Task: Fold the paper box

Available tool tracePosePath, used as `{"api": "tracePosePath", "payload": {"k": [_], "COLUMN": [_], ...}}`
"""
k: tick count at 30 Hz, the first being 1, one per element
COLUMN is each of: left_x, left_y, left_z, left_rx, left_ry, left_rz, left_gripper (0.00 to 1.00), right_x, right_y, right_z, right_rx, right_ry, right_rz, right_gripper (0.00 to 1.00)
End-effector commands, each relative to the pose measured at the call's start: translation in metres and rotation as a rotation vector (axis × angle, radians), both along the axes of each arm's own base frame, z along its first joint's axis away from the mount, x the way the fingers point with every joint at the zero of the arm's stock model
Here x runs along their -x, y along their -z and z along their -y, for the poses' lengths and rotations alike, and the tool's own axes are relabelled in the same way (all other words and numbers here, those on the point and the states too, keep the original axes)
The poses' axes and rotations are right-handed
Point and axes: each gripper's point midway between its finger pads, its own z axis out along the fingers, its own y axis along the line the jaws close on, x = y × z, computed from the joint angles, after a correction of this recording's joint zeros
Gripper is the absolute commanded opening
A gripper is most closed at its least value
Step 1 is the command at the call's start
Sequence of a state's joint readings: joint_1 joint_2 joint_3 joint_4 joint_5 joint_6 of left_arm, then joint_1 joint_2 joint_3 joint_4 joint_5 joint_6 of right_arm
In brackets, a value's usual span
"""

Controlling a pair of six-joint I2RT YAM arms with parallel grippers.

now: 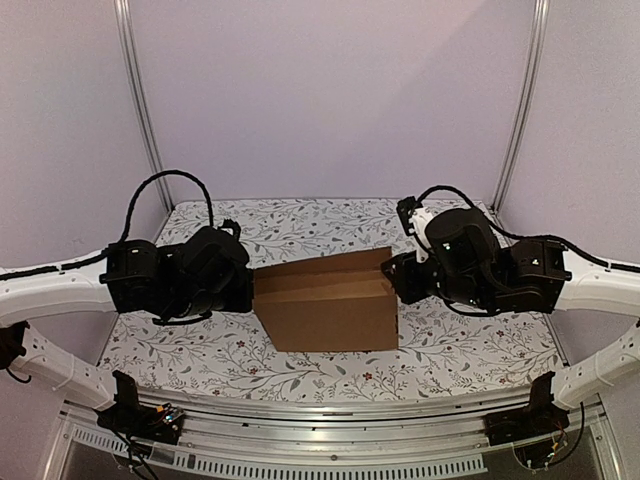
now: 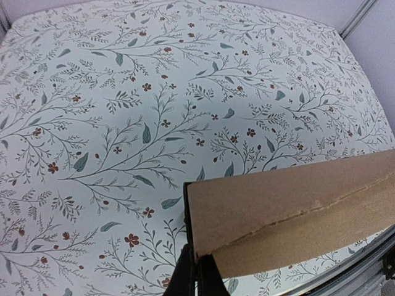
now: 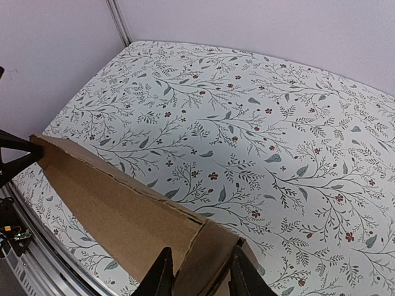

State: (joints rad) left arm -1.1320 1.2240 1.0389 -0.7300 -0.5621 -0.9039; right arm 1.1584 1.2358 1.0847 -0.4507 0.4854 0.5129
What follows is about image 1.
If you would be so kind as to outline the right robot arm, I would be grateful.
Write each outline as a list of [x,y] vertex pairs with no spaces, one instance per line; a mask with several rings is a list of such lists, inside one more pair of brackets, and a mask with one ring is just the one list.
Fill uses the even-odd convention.
[[[557,241],[529,238],[506,248],[442,242],[393,256],[380,270],[402,303],[435,297],[470,317],[573,310],[639,316],[638,266],[589,259]],[[638,371],[639,325],[633,323],[577,364],[536,378],[517,427],[537,436],[556,410],[571,410]]]

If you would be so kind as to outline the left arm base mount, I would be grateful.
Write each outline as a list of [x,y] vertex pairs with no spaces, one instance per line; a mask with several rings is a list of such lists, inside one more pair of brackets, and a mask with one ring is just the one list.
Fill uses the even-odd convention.
[[114,404],[97,410],[97,424],[113,432],[169,445],[177,445],[185,412],[171,403],[150,407],[140,403],[137,384],[129,375],[113,371]]

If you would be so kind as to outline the brown cardboard box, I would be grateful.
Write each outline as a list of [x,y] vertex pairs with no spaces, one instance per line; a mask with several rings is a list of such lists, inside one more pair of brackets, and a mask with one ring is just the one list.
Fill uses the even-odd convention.
[[381,271],[391,257],[383,247],[258,268],[253,312],[279,352],[393,351],[397,297]]

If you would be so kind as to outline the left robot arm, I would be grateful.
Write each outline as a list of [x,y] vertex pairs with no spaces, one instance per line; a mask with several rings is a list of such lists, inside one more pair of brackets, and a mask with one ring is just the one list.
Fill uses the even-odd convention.
[[144,241],[112,244],[68,263],[1,274],[1,367],[16,380],[32,377],[94,411],[108,410],[128,434],[148,426],[133,379],[106,376],[49,341],[35,319],[74,313],[145,312],[158,326],[206,320],[217,311],[252,307],[249,255],[236,240],[193,238],[157,247]]

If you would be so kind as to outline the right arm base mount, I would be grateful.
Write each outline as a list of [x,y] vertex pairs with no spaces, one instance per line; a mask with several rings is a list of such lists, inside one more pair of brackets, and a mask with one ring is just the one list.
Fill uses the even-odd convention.
[[569,412],[553,403],[554,376],[554,372],[548,372],[532,382],[525,406],[489,413],[482,418],[484,434],[491,446],[547,435],[539,444],[514,449],[516,460],[529,470],[546,469],[558,463],[561,450],[568,445]]

